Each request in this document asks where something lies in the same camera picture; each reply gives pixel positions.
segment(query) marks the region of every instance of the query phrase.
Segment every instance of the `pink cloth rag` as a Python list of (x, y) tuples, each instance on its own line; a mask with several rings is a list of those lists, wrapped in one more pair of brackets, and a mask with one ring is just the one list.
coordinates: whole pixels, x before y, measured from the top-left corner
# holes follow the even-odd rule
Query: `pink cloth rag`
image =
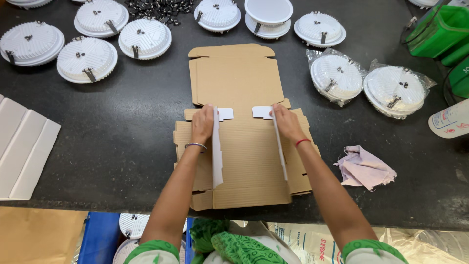
[(382, 160), (376, 158), (362, 146), (345, 147), (347, 156), (341, 158), (334, 165), (342, 172), (342, 185), (365, 186), (369, 191), (379, 184), (386, 185), (397, 176)]

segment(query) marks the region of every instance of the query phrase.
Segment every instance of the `black connector pile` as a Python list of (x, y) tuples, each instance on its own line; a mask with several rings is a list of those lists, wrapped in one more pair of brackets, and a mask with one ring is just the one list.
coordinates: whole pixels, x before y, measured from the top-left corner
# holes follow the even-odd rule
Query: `black connector pile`
[(178, 26), (181, 22), (177, 15), (191, 13), (194, 0), (126, 0), (124, 3), (129, 8), (130, 20), (147, 17)]

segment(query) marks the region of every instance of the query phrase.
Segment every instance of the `bottle label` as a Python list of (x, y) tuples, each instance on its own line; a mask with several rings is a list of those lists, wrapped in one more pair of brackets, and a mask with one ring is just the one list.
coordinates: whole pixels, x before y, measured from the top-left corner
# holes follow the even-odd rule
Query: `bottle label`
[(436, 113), (433, 115), (433, 118), (431, 119), (433, 122), (433, 125), (437, 129), (444, 128), (445, 126), (449, 126), (451, 124), (456, 123), (457, 120), (457, 115), (455, 114), (456, 111), (452, 107), (449, 107), (439, 113)]

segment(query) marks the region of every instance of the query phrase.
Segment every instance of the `person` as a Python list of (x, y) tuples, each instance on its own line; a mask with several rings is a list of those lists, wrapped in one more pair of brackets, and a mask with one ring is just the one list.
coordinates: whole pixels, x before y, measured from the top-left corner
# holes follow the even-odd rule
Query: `person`
[[(340, 184), (319, 157), (301, 130), (296, 114), (273, 105), (279, 131), (296, 143), (310, 180), (314, 198), (346, 264), (402, 264), (406, 259), (393, 247), (378, 241), (376, 234)], [(171, 174), (151, 212), (140, 239), (124, 264), (179, 263), (181, 230), (192, 196), (197, 157), (213, 129), (213, 107), (207, 104), (192, 119), (192, 134), (182, 158)], [(190, 229), (198, 254), (193, 263), (288, 263), (300, 259), (262, 222), (249, 222), (241, 228), (229, 220), (196, 219)]]

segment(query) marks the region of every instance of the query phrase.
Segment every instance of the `green bin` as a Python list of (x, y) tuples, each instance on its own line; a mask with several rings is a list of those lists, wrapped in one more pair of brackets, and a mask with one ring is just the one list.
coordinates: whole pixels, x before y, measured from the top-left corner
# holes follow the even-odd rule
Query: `green bin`
[[(438, 7), (433, 8), (406, 41), (415, 38), (425, 28)], [(413, 56), (435, 58), (467, 36), (469, 36), (469, 9), (442, 6), (431, 25), (407, 45)]]
[(444, 58), (441, 63), (445, 66), (454, 67), (464, 56), (469, 54), (469, 37), (459, 41), (441, 56)]
[(462, 61), (449, 75), (454, 94), (469, 98), (469, 58)]

